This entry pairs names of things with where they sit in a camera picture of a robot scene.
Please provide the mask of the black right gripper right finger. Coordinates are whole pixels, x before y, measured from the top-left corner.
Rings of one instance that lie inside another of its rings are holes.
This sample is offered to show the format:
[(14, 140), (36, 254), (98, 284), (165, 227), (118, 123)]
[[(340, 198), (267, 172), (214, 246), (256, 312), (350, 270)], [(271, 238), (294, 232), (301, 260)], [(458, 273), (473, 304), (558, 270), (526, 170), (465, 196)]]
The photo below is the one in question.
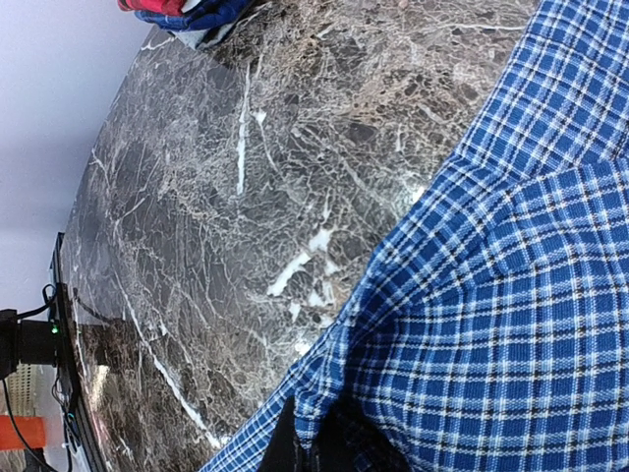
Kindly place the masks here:
[(410, 470), (403, 454), (360, 412), (328, 412), (314, 441), (314, 471)]

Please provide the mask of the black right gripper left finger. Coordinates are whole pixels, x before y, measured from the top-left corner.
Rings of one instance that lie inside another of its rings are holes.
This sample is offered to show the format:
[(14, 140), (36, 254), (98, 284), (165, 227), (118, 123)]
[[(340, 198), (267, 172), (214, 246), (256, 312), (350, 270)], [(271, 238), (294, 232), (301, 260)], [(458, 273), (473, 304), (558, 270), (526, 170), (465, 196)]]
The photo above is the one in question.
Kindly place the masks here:
[(295, 429), (295, 399), (289, 397), (280, 413), (258, 472), (302, 472), (305, 452)]

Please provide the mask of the blue checked long sleeve shirt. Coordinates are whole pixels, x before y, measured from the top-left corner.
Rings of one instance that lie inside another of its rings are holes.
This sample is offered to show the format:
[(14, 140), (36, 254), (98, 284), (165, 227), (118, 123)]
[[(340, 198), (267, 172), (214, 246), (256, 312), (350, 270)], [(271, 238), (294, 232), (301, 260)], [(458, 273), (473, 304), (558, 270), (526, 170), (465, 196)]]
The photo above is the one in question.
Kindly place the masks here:
[(410, 471), (628, 467), (628, 5), (543, 1), (336, 321), (206, 464), (257, 471), (286, 400), (314, 471), (360, 412)]

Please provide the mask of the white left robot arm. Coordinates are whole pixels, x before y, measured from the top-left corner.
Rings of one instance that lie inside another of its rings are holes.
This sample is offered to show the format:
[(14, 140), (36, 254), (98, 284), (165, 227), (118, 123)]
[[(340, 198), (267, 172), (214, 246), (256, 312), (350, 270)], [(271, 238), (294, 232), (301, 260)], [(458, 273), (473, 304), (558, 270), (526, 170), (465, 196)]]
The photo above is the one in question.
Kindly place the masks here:
[(14, 374), (21, 364), (56, 366), (59, 327), (51, 321), (30, 321), (15, 310), (1, 311), (1, 379)]

